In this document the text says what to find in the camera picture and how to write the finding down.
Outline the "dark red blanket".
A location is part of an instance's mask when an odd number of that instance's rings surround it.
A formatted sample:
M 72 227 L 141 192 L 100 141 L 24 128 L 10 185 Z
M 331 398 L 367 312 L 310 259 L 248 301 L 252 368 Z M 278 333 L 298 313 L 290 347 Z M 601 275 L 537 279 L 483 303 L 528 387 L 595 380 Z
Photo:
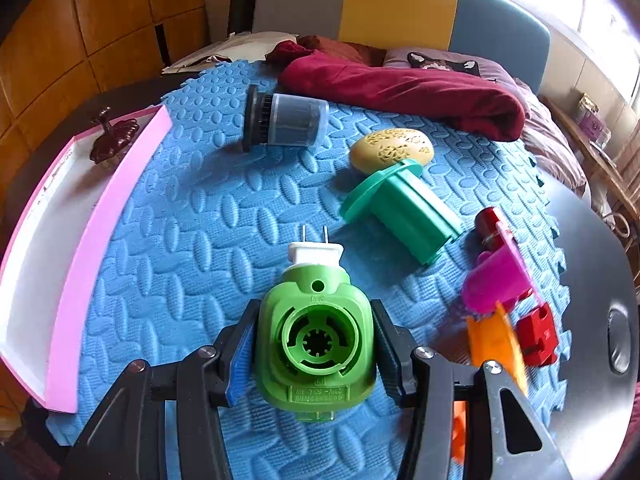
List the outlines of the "dark red blanket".
M 513 84 L 452 70 L 372 67 L 331 58 L 297 41 L 282 41 L 266 55 L 287 92 L 380 112 L 444 122 L 489 140 L 518 140 L 525 103 Z

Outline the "black clear filter canister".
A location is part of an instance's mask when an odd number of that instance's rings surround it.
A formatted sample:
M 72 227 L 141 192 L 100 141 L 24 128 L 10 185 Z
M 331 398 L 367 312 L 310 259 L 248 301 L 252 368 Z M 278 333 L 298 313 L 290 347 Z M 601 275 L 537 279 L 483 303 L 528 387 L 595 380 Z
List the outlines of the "black clear filter canister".
M 262 92 L 251 84 L 246 92 L 242 149 L 250 152 L 256 145 L 317 146 L 328 131 L 329 114 L 325 100 Z

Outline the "magenta plastic cup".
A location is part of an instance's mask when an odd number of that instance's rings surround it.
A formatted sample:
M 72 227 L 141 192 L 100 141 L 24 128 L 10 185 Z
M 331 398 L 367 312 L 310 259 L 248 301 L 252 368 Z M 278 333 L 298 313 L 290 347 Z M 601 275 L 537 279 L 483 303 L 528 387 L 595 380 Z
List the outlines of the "magenta plastic cup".
M 478 256 L 476 267 L 463 282 L 461 298 L 468 310 L 480 315 L 491 314 L 498 306 L 511 312 L 534 289 L 518 245 L 505 240 L 493 252 Z

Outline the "wooden wardrobe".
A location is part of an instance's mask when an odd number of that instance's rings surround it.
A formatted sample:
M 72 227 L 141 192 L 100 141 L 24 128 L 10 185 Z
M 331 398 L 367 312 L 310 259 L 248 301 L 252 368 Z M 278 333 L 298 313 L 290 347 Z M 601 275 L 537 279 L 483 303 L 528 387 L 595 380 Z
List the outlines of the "wooden wardrobe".
M 1 39 L 1 186 L 73 110 L 207 41 L 204 0 L 30 0 Z

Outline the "purple box on table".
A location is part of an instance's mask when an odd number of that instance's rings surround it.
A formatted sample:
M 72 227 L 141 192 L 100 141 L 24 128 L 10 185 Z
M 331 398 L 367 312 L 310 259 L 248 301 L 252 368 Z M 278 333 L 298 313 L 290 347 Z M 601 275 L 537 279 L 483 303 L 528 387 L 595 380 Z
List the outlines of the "purple box on table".
M 599 107 L 587 93 L 583 93 L 578 100 L 573 118 L 589 141 L 602 150 L 606 148 L 606 144 L 611 139 L 611 131 L 600 117 Z

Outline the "red metal flashlight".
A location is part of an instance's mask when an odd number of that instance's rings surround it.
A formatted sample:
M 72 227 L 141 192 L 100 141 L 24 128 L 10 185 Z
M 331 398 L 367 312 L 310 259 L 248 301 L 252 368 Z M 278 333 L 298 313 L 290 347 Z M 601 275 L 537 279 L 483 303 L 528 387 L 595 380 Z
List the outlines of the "red metal flashlight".
M 499 207 L 482 209 L 476 215 L 474 222 L 476 232 L 482 239 L 483 246 L 490 252 L 495 252 L 513 238 L 506 216 Z

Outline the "rust red cushion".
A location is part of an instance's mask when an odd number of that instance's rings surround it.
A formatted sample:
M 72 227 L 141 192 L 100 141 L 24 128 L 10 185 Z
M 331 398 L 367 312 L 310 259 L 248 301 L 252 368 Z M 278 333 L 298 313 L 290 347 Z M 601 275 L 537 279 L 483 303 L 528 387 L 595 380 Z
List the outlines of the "rust red cushion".
M 331 58 L 372 67 L 382 67 L 386 55 L 384 49 L 355 44 L 354 42 L 341 42 L 317 35 L 298 36 L 296 41 L 301 47 L 317 50 Z

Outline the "green plug-in device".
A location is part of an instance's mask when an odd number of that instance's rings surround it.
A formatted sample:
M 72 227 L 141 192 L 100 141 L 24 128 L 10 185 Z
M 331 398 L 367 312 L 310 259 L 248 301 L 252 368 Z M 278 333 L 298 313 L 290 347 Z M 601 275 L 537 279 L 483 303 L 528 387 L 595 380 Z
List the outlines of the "green plug-in device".
M 257 388 L 301 422 L 329 422 L 367 400 L 376 381 L 371 303 L 341 266 L 343 252 L 301 228 L 258 313 Z

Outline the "orange toy block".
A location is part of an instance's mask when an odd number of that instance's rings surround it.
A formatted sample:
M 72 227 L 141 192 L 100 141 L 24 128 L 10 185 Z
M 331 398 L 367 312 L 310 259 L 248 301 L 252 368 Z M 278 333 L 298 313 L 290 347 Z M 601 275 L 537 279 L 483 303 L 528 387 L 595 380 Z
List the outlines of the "orange toy block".
M 476 320 L 466 318 L 471 362 L 480 367 L 485 361 L 500 363 L 528 396 L 528 381 L 520 344 L 516 338 L 509 315 L 498 301 L 496 310 Z M 459 465 L 464 463 L 466 437 L 466 402 L 454 402 L 452 422 L 451 458 Z

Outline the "yellow perforated oval case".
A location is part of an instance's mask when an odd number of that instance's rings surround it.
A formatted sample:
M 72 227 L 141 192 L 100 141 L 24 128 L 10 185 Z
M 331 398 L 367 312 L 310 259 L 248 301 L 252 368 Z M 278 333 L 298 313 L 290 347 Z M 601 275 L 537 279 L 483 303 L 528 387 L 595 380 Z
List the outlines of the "yellow perforated oval case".
M 412 159 L 425 166 L 434 155 L 434 146 L 422 131 L 388 128 L 359 139 L 349 150 L 349 161 L 363 174 L 373 174 L 404 159 Z

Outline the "blue foam puzzle mat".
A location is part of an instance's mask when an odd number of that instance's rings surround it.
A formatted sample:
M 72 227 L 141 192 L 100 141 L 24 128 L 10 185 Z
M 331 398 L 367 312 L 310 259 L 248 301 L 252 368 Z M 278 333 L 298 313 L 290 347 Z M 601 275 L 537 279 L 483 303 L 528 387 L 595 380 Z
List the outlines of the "blue foam puzzle mat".
M 80 336 L 65 479 L 566 479 L 548 429 L 563 253 L 535 163 L 430 120 L 331 104 L 312 148 L 250 140 L 234 62 L 170 116 L 114 216 Z

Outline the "wooden side table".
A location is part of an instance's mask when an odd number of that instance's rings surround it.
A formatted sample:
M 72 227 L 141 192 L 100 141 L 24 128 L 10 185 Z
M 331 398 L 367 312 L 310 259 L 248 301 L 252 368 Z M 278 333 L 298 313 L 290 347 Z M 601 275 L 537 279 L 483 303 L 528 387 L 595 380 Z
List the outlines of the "wooden side table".
M 639 224 L 639 206 L 637 205 L 636 192 L 631 191 L 629 185 L 614 166 L 612 159 L 598 144 L 588 138 L 574 122 L 573 118 L 567 115 L 558 104 L 546 96 L 541 96 L 540 100 L 550 110 L 553 120 L 568 134 L 578 151 L 585 157 L 588 166 L 586 173 L 592 178 L 599 177 L 606 188 L 614 195 L 616 202 L 626 212 L 627 217 L 635 224 Z

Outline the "teal plastic spool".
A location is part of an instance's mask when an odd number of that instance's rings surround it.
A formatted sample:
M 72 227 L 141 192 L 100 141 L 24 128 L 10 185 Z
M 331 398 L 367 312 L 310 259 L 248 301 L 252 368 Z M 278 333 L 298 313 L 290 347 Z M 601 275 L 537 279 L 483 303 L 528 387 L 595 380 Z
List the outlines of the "teal plastic spool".
M 422 172 L 423 166 L 410 158 L 375 171 L 346 196 L 340 214 L 347 222 L 373 214 L 428 266 L 463 229 L 459 217 L 422 180 Z

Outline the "purple cat pillow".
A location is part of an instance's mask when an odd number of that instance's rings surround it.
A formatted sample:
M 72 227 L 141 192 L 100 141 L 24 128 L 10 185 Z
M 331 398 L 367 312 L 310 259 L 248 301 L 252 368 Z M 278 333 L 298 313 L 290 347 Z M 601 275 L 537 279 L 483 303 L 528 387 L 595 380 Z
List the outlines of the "purple cat pillow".
M 502 84 L 513 84 L 510 74 L 497 62 L 469 54 L 430 48 L 404 47 L 386 52 L 385 68 L 416 68 L 417 70 L 452 70 Z

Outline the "red puzzle piece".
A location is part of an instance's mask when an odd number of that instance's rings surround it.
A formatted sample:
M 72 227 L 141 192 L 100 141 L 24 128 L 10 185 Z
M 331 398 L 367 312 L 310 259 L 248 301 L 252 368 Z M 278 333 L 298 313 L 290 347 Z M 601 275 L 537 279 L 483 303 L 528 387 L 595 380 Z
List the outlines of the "red puzzle piece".
M 545 302 L 522 316 L 515 326 L 523 361 L 527 366 L 544 367 L 556 362 L 559 344 L 553 315 Z

